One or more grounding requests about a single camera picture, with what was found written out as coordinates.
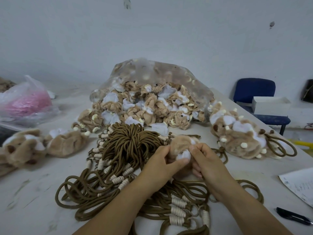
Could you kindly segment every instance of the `tabletop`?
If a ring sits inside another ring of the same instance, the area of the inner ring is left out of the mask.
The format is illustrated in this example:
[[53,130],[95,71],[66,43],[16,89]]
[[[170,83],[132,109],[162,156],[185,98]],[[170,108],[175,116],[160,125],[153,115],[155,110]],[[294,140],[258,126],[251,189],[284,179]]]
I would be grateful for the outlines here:
[[[74,118],[84,109],[90,108],[90,89],[93,87],[72,86],[56,91],[58,97],[53,100],[60,106],[62,113],[52,121],[41,124],[43,134],[56,128],[69,129]],[[216,89],[211,89],[218,101],[225,108],[238,109],[243,115],[265,129],[270,127],[249,114],[243,108],[228,99]],[[199,134],[201,142],[216,148],[217,138],[210,133],[208,125],[192,124],[186,130],[171,129],[169,131],[182,134]],[[92,134],[89,144],[84,150],[68,158],[47,157],[31,171],[16,170],[0,179],[0,230],[2,235],[9,234],[72,234],[84,222],[74,219],[76,210],[63,209],[54,201],[57,188],[69,175],[80,175],[85,168],[88,151],[96,146],[98,135]],[[312,227],[305,226],[279,217],[274,211],[281,207],[295,213],[313,218],[313,209],[302,202],[289,191],[278,179],[277,175],[313,167],[313,158],[297,148],[296,157],[284,157],[280,160],[266,158],[265,160],[245,160],[230,154],[226,167],[236,179],[247,179],[255,183],[264,195],[264,206],[274,214],[294,234],[312,234]],[[209,202],[211,208],[210,234],[241,234],[239,227],[231,214],[221,203]],[[162,221],[152,221],[136,218],[135,225],[138,235],[158,235]],[[183,229],[170,226],[167,235],[175,235]]]

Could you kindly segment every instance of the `hand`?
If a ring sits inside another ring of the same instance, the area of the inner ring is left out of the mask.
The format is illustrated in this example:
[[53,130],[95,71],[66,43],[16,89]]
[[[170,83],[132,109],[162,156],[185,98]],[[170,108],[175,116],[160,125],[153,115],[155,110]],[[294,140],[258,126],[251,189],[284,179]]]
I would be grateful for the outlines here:
[[193,174],[199,178],[203,177],[209,191],[217,200],[223,202],[239,184],[221,159],[205,143],[191,145],[189,151],[195,159]]
[[166,164],[166,155],[170,146],[160,146],[155,154],[148,160],[137,180],[141,180],[151,194],[158,191],[169,181],[174,174],[186,166],[188,159],[183,158],[173,163]]

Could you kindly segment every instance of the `black pen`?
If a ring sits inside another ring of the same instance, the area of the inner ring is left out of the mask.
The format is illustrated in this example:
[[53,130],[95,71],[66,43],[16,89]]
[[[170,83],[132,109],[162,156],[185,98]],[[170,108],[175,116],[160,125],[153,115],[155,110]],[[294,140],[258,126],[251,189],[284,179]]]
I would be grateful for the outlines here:
[[307,226],[313,225],[313,222],[310,219],[308,219],[307,217],[304,217],[302,215],[290,212],[288,210],[281,209],[279,207],[277,207],[275,209],[275,211],[282,218],[289,219],[289,220],[292,220],[292,221],[296,221],[298,223],[302,223],[302,224],[307,225]]

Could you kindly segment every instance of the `person's right hand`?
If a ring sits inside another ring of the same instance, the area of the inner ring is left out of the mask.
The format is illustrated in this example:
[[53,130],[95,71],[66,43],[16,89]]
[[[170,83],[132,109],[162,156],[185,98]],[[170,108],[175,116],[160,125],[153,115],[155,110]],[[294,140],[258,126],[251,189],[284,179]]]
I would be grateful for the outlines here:
[[189,151],[193,162],[193,174],[203,178],[214,197],[223,202],[234,193],[239,184],[230,175],[221,159],[205,143],[191,145]]

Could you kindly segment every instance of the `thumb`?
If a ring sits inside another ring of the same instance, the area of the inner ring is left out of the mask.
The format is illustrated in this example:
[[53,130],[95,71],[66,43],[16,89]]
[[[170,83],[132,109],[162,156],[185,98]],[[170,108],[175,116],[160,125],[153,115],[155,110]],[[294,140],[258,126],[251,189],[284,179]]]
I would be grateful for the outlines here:
[[172,175],[176,174],[179,170],[183,169],[189,163],[188,158],[179,159],[173,163],[168,164],[169,171]]
[[203,153],[194,145],[189,147],[189,151],[194,159],[198,162],[199,166],[204,165],[206,163],[206,157]]

